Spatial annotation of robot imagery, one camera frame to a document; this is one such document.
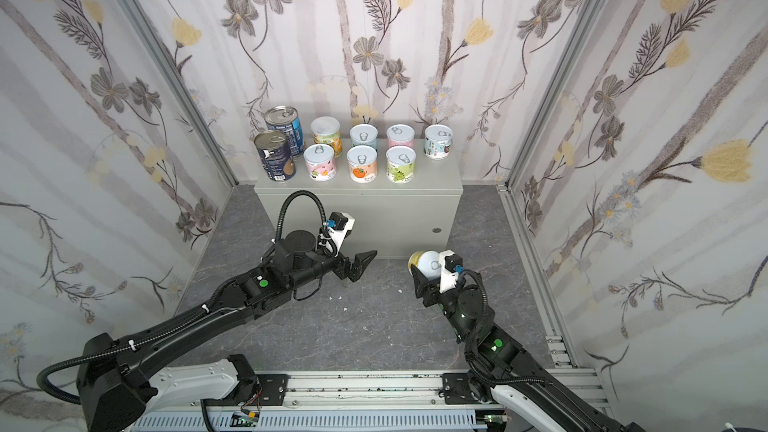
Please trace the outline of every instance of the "gray floor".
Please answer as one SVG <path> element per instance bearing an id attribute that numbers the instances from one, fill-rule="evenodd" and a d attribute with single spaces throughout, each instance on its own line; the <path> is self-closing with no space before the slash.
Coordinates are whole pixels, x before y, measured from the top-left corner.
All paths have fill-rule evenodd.
<path id="1" fill-rule="evenodd" d="M 253 267 L 273 236 L 253 188 L 238 186 L 179 310 L 203 302 L 223 280 Z M 482 274 L 496 323 L 551 367 L 542 320 L 495 187 L 464 187 L 448 247 Z M 424 308 L 414 298 L 406 266 L 405 260 L 375 260 L 355 284 L 331 274 L 312 299 L 292 301 L 259 321 L 227 331 L 176 365 L 244 354 L 256 370 L 466 368 L 463 344 L 456 345 L 437 307 Z M 314 287 L 307 285 L 299 293 Z"/>

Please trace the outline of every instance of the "dark blue can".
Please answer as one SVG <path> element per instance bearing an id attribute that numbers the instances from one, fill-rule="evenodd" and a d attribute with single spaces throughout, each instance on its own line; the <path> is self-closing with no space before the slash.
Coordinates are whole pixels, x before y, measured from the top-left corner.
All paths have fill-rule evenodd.
<path id="1" fill-rule="evenodd" d="M 266 174 L 276 182 L 288 180 L 296 174 L 296 165 L 290 153 L 288 138 L 280 130 L 267 130 L 254 139 Z"/>
<path id="2" fill-rule="evenodd" d="M 267 127 L 280 130 L 288 137 L 292 156 L 300 156 L 304 152 L 304 136 L 298 110 L 291 106 L 273 107 L 264 114 L 264 121 Z"/>

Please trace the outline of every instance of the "wall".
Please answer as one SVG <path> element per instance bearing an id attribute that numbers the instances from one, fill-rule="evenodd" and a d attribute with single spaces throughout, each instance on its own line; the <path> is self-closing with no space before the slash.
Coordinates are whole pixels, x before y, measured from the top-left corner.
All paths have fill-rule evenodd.
<path id="1" fill-rule="evenodd" d="M 454 129 L 465 180 L 506 179 L 583 0 L 140 0 L 240 180 L 262 114 L 383 136 Z"/>
<path id="2" fill-rule="evenodd" d="M 0 428 L 84 430 L 37 372 L 171 316 L 229 187 L 114 0 L 0 10 Z"/>
<path id="3" fill-rule="evenodd" d="M 514 185 L 571 352 L 646 430 L 765 428 L 766 24 L 609 0 Z"/>

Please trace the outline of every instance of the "metal box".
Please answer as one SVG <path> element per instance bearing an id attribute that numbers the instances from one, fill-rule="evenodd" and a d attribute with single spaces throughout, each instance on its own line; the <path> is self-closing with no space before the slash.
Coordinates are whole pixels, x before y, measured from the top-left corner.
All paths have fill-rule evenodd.
<path id="1" fill-rule="evenodd" d="M 305 143 L 310 146 L 312 139 Z M 346 153 L 352 144 L 349 139 L 343 139 L 342 144 L 342 154 L 336 158 L 336 177 L 327 182 L 312 180 L 303 157 L 293 159 L 296 174 L 285 182 L 274 182 L 259 171 L 254 191 L 272 225 L 277 223 L 286 197 L 303 189 L 320 198 L 327 216 L 346 212 L 355 218 L 352 234 L 342 246 L 343 254 L 378 250 L 377 258 L 408 258 L 419 250 L 446 250 L 464 190 L 458 174 L 458 154 L 433 160 L 424 155 L 424 140 L 417 139 L 414 177 L 408 183 L 395 184 L 386 177 L 387 140 L 379 139 L 378 175 L 362 184 L 350 177 Z M 308 197 L 298 197 L 288 208 L 283 237 L 293 230 L 315 233 L 319 226 L 315 203 Z"/>

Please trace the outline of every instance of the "tin can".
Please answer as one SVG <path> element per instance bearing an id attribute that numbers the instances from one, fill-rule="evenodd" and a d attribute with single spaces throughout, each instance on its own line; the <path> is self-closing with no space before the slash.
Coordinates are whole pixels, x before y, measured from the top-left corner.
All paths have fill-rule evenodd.
<path id="1" fill-rule="evenodd" d="M 312 120 L 312 134 L 315 137 L 315 144 L 328 144 L 333 148 L 336 157 L 341 155 L 341 124 L 333 117 L 318 117 Z"/>
<path id="2" fill-rule="evenodd" d="M 394 146 L 386 151 L 386 177 L 395 184 L 410 182 L 416 168 L 416 151 Z"/>
<path id="3" fill-rule="evenodd" d="M 299 111 L 291 106 L 277 106 L 264 114 L 266 126 L 272 130 L 280 130 L 288 137 L 290 154 L 294 157 L 304 152 L 304 135 L 299 122 Z"/>
<path id="4" fill-rule="evenodd" d="M 319 182 L 331 180 L 336 176 L 336 157 L 333 148 L 328 144 L 315 144 L 304 151 L 306 169 L 310 171 L 310 177 Z"/>
<path id="5" fill-rule="evenodd" d="M 416 136 L 416 132 L 413 131 L 413 127 L 406 124 L 397 124 L 386 130 L 389 147 L 405 146 L 413 149 L 414 136 Z"/>
<path id="6" fill-rule="evenodd" d="M 451 150 L 453 130 L 442 124 L 429 126 L 424 131 L 424 154 L 429 158 L 446 158 Z"/>
<path id="7" fill-rule="evenodd" d="M 379 131 L 370 124 L 358 124 L 350 129 L 352 147 L 368 146 L 376 148 L 376 140 L 379 139 Z"/>
<path id="8" fill-rule="evenodd" d="M 355 182 L 370 182 L 376 178 L 378 165 L 376 164 L 376 150 L 370 146 L 354 146 L 346 153 L 346 160 L 350 163 L 350 177 Z"/>
<path id="9" fill-rule="evenodd" d="M 408 259 L 408 272 L 411 271 L 411 265 L 415 265 L 418 271 L 428 280 L 440 277 L 442 267 L 440 267 L 440 254 L 433 250 L 426 252 L 414 252 Z"/>
<path id="10" fill-rule="evenodd" d="M 296 167 L 290 154 L 288 138 L 280 130 L 267 130 L 254 139 L 266 174 L 274 181 L 282 182 L 293 177 Z"/>

